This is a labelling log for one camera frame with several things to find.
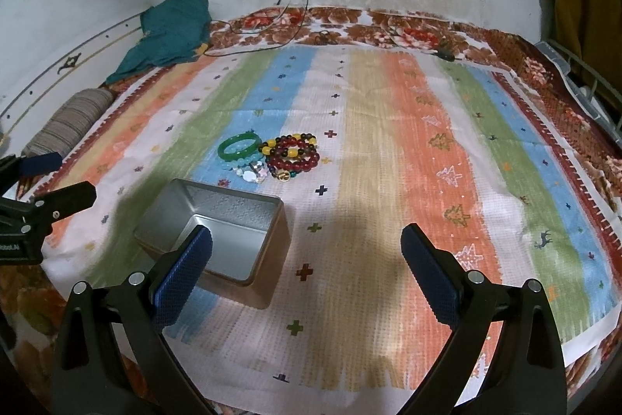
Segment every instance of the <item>rolled striped fabric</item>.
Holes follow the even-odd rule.
[[[113,100],[113,93],[105,89],[78,92],[32,137],[22,154],[32,157],[58,152],[65,158],[110,107]]]

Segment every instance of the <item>open square container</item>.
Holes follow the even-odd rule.
[[[172,180],[134,235],[153,258],[177,249],[195,226],[213,239],[199,287],[254,308],[267,308],[289,250],[283,201],[189,180]]]

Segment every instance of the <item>green bangle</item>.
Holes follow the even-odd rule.
[[[244,141],[245,139],[253,140],[253,143],[245,148],[244,150],[240,150],[239,152],[233,152],[228,154],[225,152],[225,149],[230,147],[231,145],[237,143],[238,141]],[[253,155],[257,151],[257,147],[261,143],[261,138],[257,136],[252,131],[243,132],[242,134],[238,134],[237,136],[232,136],[229,139],[226,139],[220,146],[218,147],[218,156],[224,160],[225,162],[231,162],[233,160],[238,160],[239,158],[246,158],[250,155]]]

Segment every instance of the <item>silver screw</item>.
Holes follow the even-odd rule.
[[[129,276],[128,281],[130,285],[139,285],[144,279],[145,275],[140,271],[136,271]]]
[[[484,275],[481,274],[481,272],[475,270],[469,271],[467,276],[468,279],[471,280],[474,284],[480,284],[485,280]]]
[[[529,280],[527,282],[527,286],[533,292],[540,292],[542,290],[542,285],[540,285],[540,282],[538,280]]]
[[[73,286],[74,294],[82,294],[86,290],[86,282],[78,282]]]

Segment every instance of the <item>gold charm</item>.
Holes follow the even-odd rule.
[[[289,171],[279,169],[276,171],[276,177],[281,180],[281,182],[287,182],[290,179],[290,174]]]

